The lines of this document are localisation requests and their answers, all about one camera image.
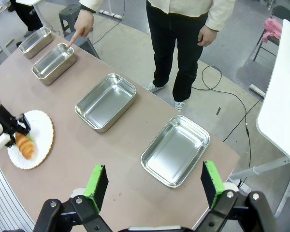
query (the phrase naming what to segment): pink towel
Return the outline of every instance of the pink towel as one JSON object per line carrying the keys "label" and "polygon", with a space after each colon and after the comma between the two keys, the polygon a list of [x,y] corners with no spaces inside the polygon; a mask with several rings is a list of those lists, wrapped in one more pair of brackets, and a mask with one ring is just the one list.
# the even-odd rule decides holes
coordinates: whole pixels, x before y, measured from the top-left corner
{"label": "pink towel", "polygon": [[268,18],[265,21],[264,29],[266,30],[265,34],[263,35],[263,42],[267,43],[268,37],[273,36],[280,40],[282,25],[278,23],[278,21],[274,18]]}

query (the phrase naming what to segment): tray rim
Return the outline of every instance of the tray rim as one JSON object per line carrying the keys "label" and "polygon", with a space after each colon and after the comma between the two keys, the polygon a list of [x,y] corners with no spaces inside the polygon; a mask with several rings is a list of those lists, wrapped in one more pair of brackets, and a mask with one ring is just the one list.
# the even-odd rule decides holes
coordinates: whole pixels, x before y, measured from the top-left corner
{"label": "tray rim", "polygon": [[[31,68],[32,73],[39,79],[39,80],[44,80],[46,79],[48,76],[50,76],[56,69],[53,69],[48,75],[46,75],[43,78],[39,78],[38,75],[33,71],[33,68],[36,66],[37,63],[39,63],[43,58],[45,58],[49,53],[51,53],[53,50],[55,50],[60,44],[64,44],[65,46],[67,46],[65,43],[58,43],[57,46],[55,46],[52,50],[50,50],[45,56],[43,56],[41,59],[39,59],[37,62],[34,63],[33,67]],[[72,50],[72,54],[67,58],[71,58],[72,56],[74,56],[74,49],[72,47],[69,47],[69,49]]]}
{"label": "tray rim", "polygon": [[[23,43],[25,43],[27,40],[29,40],[35,33],[37,33],[39,30],[42,30],[42,29],[47,29],[48,30],[48,33],[47,33],[47,35],[46,36],[51,36],[52,35],[52,31],[51,31],[51,29],[49,29],[49,28],[47,28],[47,27],[41,27],[41,28],[39,28],[38,30],[36,30],[34,33],[32,33],[28,38],[26,38],[21,44],[23,44]],[[32,50],[32,48],[29,50],[29,51],[25,51],[25,52],[23,52],[21,49],[20,49],[20,46],[21,46],[21,44],[18,46],[18,49],[19,49],[19,51],[22,53],[22,54],[27,54],[27,53],[29,53],[31,50]]]}
{"label": "tray rim", "polygon": [[[196,126],[198,129],[200,129],[207,137],[208,137],[208,143],[205,146],[203,152],[200,154],[199,158],[197,159],[197,161],[193,164],[193,166],[190,168],[189,172],[187,173],[187,175],[182,179],[182,181],[177,184],[177,185],[171,185],[170,182],[166,181],[164,178],[162,178],[160,175],[157,175],[156,172],[154,172],[152,169],[149,169],[147,167],[145,167],[144,162],[143,162],[143,158],[145,153],[149,150],[149,148],[154,144],[154,142],[158,139],[158,137],[166,130],[166,128],[170,125],[170,123],[177,119],[177,118],[184,118],[185,120],[189,121],[189,123],[192,123],[194,126]],[[141,155],[141,165],[142,167],[148,172],[150,173],[154,178],[156,178],[157,180],[159,180],[161,183],[165,184],[168,187],[171,188],[176,188],[179,187],[184,181],[185,179],[189,176],[189,174],[192,172],[192,170],[194,169],[194,167],[196,166],[196,164],[198,163],[199,159],[201,158],[201,156],[203,155],[203,153],[206,151],[206,149],[208,148],[209,144],[211,142],[211,138],[209,133],[201,126],[199,126],[197,123],[195,123],[194,121],[192,121],[191,119],[187,118],[186,116],[183,115],[175,115],[173,116],[166,124],[165,126],[161,129],[161,131],[157,134],[157,136],[153,139],[153,141],[148,145],[148,147],[146,148],[146,150],[143,152],[143,154]]]}
{"label": "tray rim", "polygon": [[97,127],[96,125],[94,125],[92,122],[90,122],[89,120],[87,120],[85,117],[83,117],[82,115],[80,115],[77,111],[77,105],[83,100],[86,98],[86,96],[94,89],[96,88],[97,86],[99,86],[100,84],[102,84],[103,82],[107,81],[109,78],[111,78],[113,75],[116,76],[116,78],[119,78],[125,82],[127,82],[128,84],[130,84],[133,89],[134,89],[134,94],[131,96],[131,98],[129,99],[129,101],[123,106],[125,107],[127,104],[129,104],[133,99],[134,97],[136,96],[136,92],[137,92],[137,89],[135,87],[134,84],[132,84],[130,81],[126,80],[125,78],[123,78],[122,76],[116,74],[116,73],[110,73],[108,74],[105,78],[103,78],[100,82],[98,82],[93,88],[91,88],[75,105],[74,107],[74,110],[75,110],[75,113],[84,121],[86,122],[92,129],[95,129],[95,130],[101,130],[103,129],[117,114],[118,112],[120,112],[122,110],[123,107],[121,107],[103,126],[101,127]]}

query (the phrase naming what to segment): white plate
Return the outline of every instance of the white plate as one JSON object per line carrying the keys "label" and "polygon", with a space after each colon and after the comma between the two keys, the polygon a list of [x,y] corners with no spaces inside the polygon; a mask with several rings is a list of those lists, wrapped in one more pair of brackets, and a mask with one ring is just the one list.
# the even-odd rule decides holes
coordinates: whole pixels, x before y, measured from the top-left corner
{"label": "white plate", "polygon": [[52,147],[54,128],[49,116],[39,110],[25,113],[31,126],[29,135],[33,138],[35,152],[31,159],[25,159],[18,147],[13,145],[8,148],[8,153],[13,164],[21,169],[31,169],[38,166],[46,158]]}

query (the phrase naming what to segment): croissant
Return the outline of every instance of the croissant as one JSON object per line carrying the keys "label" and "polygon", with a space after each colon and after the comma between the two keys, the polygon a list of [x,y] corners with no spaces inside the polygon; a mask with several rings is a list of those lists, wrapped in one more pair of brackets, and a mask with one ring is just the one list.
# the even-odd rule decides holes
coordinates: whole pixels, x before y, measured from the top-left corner
{"label": "croissant", "polygon": [[15,140],[16,146],[18,147],[19,151],[23,154],[25,159],[27,160],[31,159],[34,154],[33,141],[27,136],[20,133],[16,133]]}

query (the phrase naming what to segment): shallow metal tray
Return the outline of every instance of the shallow metal tray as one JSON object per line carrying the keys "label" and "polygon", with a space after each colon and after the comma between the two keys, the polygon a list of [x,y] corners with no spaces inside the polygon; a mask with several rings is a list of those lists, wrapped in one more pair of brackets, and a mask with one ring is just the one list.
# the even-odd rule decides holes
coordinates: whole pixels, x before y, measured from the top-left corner
{"label": "shallow metal tray", "polygon": [[35,63],[32,72],[43,84],[50,85],[75,62],[73,48],[60,43]]}
{"label": "shallow metal tray", "polygon": [[109,74],[75,106],[75,112],[98,132],[106,132],[135,100],[136,87],[117,74]]}
{"label": "shallow metal tray", "polygon": [[165,185],[180,186],[210,143],[206,130],[184,116],[173,117],[141,157],[142,166]]}
{"label": "shallow metal tray", "polygon": [[31,59],[53,40],[52,31],[48,28],[42,27],[22,42],[18,49],[25,55],[25,57]]}

